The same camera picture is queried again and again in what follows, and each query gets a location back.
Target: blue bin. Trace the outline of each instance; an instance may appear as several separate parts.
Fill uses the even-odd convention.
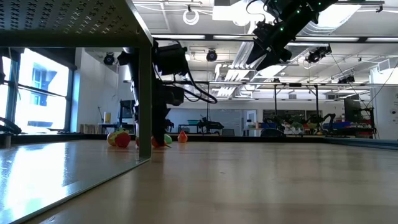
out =
[[[199,123],[199,120],[188,120],[188,124],[196,125]]]

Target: orange ball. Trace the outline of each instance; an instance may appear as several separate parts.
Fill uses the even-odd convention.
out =
[[[164,146],[167,145],[166,141],[164,141],[164,140],[163,140],[163,141],[164,141],[163,146],[159,145],[159,144],[156,142],[156,140],[155,140],[155,138],[154,138],[153,136],[151,137],[150,141],[151,141],[151,143],[152,143],[152,146],[154,146],[154,147],[164,147]]]
[[[115,134],[116,133],[109,133],[108,136],[106,137],[106,142],[110,145],[110,146],[116,146],[116,142],[115,142]]]

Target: red ball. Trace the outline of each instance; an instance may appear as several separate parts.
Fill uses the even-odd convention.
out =
[[[158,144],[156,142],[156,140],[155,140],[155,138],[153,136],[151,137],[150,141],[152,143],[152,146],[154,146],[154,147],[164,147],[164,146],[167,145],[166,141],[163,140],[164,142],[163,142],[163,145],[161,146],[160,144]]]
[[[118,147],[128,147],[130,144],[130,135],[128,133],[119,133],[114,139]]]

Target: window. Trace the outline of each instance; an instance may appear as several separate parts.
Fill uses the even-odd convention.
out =
[[[63,129],[65,125],[66,99],[35,93],[30,90],[19,90],[16,109],[16,124],[22,129],[26,126]]]
[[[29,49],[21,54],[15,123],[22,128],[63,129],[69,68]]]
[[[4,74],[6,74],[5,80],[8,81],[10,79],[11,59],[7,57],[2,57],[2,63],[3,63]],[[0,85],[0,117],[2,118],[6,117],[7,99],[8,99],[8,86]]]

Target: ceiling camera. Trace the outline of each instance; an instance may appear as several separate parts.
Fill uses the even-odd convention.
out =
[[[310,55],[305,58],[308,63],[317,63],[327,54],[331,53],[330,45],[328,47],[317,47],[315,50],[310,51]]]
[[[116,59],[114,57],[114,53],[108,52],[104,58],[105,65],[114,65],[116,63]]]
[[[216,50],[210,49],[209,52],[207,53],[206,60],[208,62],[214,62],[215,60],[217,60]]]

